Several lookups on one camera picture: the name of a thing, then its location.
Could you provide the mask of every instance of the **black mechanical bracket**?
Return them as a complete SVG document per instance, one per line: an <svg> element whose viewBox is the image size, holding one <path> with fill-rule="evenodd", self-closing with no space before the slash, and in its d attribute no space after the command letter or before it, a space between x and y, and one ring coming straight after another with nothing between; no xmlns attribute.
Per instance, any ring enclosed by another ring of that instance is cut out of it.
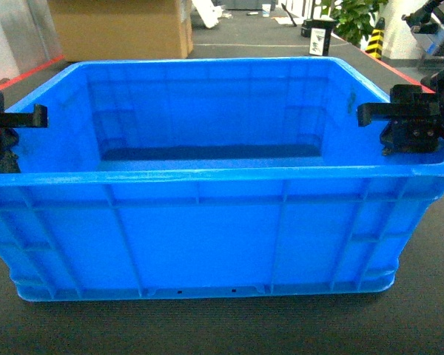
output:
<svg viewBox="0 0 444 355"><path fill-rule="evenodd" d="M17 173L20 168L18 155L11 151L19 142L18 133L13 128L46 128L47 108L35 105L33 113L4 113L4 96L0 92L0 172Z"/></svg>
<svg viewBox="0 0 444 355"><path fill-rule="evenodd" d="M444 107L437 94L424 93L417 85L395 85L390 104L363 104L357 108L360 127L388 121L380 135L383 155L395 152L435 152L444 139Z"/></svg>

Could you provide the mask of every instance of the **potted plant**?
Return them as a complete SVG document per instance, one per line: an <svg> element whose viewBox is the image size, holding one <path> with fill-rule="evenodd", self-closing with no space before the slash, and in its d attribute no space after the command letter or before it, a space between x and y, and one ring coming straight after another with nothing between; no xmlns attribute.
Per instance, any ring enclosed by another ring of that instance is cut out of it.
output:
<svg viewBox="0 0 444 355"><path fill-rule="evenodd" d="M334 33L352 43L360 46L362 37L369 39L374 27L371 19L376 22L380 5L387 4L389 0L321 0L322 14L330 15L338 21Z"/></svg>

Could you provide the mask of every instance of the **red edge strip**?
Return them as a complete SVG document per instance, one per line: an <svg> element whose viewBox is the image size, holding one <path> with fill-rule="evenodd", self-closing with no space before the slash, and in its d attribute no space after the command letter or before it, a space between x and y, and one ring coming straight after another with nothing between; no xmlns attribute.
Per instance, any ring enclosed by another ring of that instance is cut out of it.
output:
<svg viewBox="0 0 444 355"><path fill-rule="evenodd" d="M363 50L361 50L361 52L362 52L363 54L367 55L369 58L371 58L371 59L373 59L374 61L376 61L378 64L383 65L386 69L388 69L388 70L394 72L396 75L398 75L398 76L400 76L401 78L405 79L405 80L406 80L407 82L409 82L410 84L413 84L413 85L420 85L420 86L423 88L423 92L428 92L428 93L431 93L431 94L434 94L434 93L435 93L435 91L429 89L428 87L425 87L425 86L422 85L419 81L414 80L413 78L407 76L406 74L403 74L401 71L396 70L396 69L393 68L393 67L390 67L388 64L383 63L382 61L380 61L380 60L378 60L378 59L376 59L376 58L373 58L373 57L372 57L371 55L369 55L367 52L364 52Z"/></svg>
<svg viewBox="0 0 444 355"><path fill-rule="evenodd" d="M18 83L19 81L29 78L31 75L35 74L36 72L46 69L46 68L50 67L51 65L53 65L54 63L57 63L58 61L61 61L63 59L64 59L64 55L60 55L59 57L51 59L50 61L47 61L46 63L40 65L39 67L36 67L35 69L31 69L29 72L21 74L21 75L17 76L16 78L13 78L10 81L7 81L5 84L0 85L0 90L3 90L7 87L11 87L12 85Z"/></svg>

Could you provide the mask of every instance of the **gray table surface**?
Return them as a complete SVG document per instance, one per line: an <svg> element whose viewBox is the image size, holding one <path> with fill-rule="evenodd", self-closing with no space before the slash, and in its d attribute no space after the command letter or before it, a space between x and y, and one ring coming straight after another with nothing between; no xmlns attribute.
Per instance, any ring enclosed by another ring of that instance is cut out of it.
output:
<svg viewBox="0 0 444 355"><path fill-rule="evenodd" d="M190 58L307 54L299 27L233 12L212 30L194 21ZM343 58L389 91L405 83L356 48ZM16 102L68 64L6 89ZM444 198L427 211L382 294L213 300L28 303L0 259L0 354L444 354Z"/></svg>

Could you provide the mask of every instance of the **plastic crate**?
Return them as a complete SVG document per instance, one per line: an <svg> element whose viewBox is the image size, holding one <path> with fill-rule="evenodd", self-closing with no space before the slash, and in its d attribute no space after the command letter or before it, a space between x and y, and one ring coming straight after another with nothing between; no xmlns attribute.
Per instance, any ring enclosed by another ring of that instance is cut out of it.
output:
<svg viewBox="0 0 444 355"><path fill-rule="evenodd" d="M444 193L444 143L357 126L387 99L333 58L74 64L9 110L50 127L0 175L0 256L32 301L385 290Z"/></svg>

